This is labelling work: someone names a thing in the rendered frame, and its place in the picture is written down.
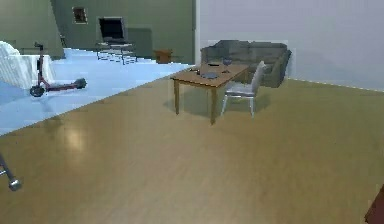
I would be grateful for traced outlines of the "brown wooden box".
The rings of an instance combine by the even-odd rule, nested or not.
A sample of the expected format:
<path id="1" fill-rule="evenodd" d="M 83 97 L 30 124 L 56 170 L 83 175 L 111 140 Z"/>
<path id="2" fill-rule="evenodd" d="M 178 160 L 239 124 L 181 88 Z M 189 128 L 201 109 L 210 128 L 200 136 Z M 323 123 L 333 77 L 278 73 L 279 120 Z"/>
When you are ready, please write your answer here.
<path id="1" fill-rule="evenodd" d="M 156 62 L 158 64 L 168 64 L 171 62 L 173 51 L 171 49 L 160 49 L 155 50 L 154 54 L 156 57 Z"/>

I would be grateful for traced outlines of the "grey metal leg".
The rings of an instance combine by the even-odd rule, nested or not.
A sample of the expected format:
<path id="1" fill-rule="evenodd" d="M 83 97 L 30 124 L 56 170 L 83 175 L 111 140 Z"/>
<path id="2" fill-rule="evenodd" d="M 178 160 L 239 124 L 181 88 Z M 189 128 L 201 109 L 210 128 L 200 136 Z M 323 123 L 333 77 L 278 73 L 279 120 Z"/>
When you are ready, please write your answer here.
<path id="1" fill-rule="evenodd" d="M 3 156 L 0 154 L 0 176 L 6 175 L 8 178 L 8 187 L 11 191 L 17 191 L 22 187 L 21 182 L 11 172 Z"/>

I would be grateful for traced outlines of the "black television set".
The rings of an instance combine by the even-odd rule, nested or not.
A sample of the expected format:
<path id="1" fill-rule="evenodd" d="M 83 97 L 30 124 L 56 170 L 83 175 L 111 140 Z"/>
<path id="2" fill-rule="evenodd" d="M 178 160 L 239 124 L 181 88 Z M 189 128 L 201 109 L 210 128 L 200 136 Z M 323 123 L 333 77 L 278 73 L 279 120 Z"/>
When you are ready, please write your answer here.
<path id="1" fill-rule="evenodd" d="M 104 42 L 125 43 L 125 27 L 122 17 L 100 17 L 98 19 Z"/>

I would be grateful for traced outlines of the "grey sofa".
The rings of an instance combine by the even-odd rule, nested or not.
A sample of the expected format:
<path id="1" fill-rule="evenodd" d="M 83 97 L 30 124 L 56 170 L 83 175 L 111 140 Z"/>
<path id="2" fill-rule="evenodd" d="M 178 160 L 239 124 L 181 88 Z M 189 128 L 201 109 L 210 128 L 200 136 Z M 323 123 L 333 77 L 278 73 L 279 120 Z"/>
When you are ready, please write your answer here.
<path id="1" fill-rule="evenodd" d="M 292 52 L 286 44 L 241 40 L 220 40 L 214 45 L 200 50 L 203 63 L 221 62 L 229 58 L 233 64 L 246 64 L 248 73 L 236 78 L 236 81 L 250 84 L 257 65 L 266 64 L 261 85 L 278 88 L 286 75 L 286 68 Z"/>

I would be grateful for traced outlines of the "white chair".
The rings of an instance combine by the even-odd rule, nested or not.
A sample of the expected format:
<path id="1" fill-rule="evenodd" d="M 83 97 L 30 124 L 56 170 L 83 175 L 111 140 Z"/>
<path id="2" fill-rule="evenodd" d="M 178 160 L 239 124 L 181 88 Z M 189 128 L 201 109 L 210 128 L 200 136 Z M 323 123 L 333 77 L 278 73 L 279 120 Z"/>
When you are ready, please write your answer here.
<path id="1" fill-rule="evenodd" d="M 220 115 L 223 115 L 227 106 L 229 98 L 245 98 L 249 100 L 250 114 L 251 117 L 255 115 L 255 98 L 257 96 L 258 89 L 261 85 L 262 77 L 264 76 L 264 71 L 266 64 L 264 61 L 261 61 L 253 74 L 250 84 L 242 84 L 240 82 L 230 81 L 225 87 L 223 105 Z"/>

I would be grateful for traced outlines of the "red kick scooter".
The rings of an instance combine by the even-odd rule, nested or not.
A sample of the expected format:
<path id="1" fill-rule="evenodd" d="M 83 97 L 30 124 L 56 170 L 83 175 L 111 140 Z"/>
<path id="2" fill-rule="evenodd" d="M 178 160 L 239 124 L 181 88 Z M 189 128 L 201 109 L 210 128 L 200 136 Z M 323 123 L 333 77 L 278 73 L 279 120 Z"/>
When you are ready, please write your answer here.
<path id="1" fill-rule="evenodd" d="M 67 84 L 50 84 L 43 77 L 43 64 L 44 64 L 44 45 L 38 42 L 34 43 L 34 46 L 39 49 L 39 59 L 36 62 L 38 70 L 37 84 L 32 86 L 29 93 L 33 97 L 41 97 L 45 92 L 52 91 L 64 91 L 70 89 L 83 89 L 87 86 L 87 81 L 84 78 L 76 79 L 72 83 Z"/>

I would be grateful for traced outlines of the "brown wooden table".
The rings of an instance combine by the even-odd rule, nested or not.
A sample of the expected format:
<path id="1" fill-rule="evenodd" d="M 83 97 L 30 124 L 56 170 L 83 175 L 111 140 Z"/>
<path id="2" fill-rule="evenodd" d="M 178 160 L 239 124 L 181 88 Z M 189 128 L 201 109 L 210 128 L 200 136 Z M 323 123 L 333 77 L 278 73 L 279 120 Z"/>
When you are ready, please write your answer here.
<path id="1" fill-rule="evenodd" d="M 225 66 L 209 66 L 202 64 L 201 66 L 193 66 L 189 69 L 176 72 L 171 76 L 174 89 L 174 107 L 176 114 L 179 114 L 180 85 L 189 85 L 194 87 L 205 88 L 211 91 L 211 110 L 210 123 L 216 121 L 217 109 L 217 91 L 224 87 L 229 81 L 246 73 L 249 66 L 244 64 L 231 64 Z"/>

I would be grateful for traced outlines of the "dark red furniture corner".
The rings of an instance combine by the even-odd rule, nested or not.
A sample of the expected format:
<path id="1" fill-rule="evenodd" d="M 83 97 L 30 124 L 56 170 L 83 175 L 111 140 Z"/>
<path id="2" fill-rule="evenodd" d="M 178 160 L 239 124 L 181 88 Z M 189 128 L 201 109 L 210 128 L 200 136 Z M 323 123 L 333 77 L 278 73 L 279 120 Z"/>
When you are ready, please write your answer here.
<path id="1" fill-rule="evenodd" d="M 384 224 L 384 185 L 379 190 L 364 218 L 367 224 Z"/>

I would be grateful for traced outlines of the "small framed painting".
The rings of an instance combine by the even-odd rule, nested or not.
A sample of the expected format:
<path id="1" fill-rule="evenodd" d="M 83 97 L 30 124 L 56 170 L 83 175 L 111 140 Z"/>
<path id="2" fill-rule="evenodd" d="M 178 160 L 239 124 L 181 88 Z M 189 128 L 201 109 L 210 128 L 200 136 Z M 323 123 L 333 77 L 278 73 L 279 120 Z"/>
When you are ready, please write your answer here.
<path id="1" fill-rule="evenodd" d="M 86 10 L 84 7 L 73 7 L 72 12 L 73 12 L 73 16 L 74 16 L 74 22 L 76 24 L 86 24 L 87 23 Z"/>

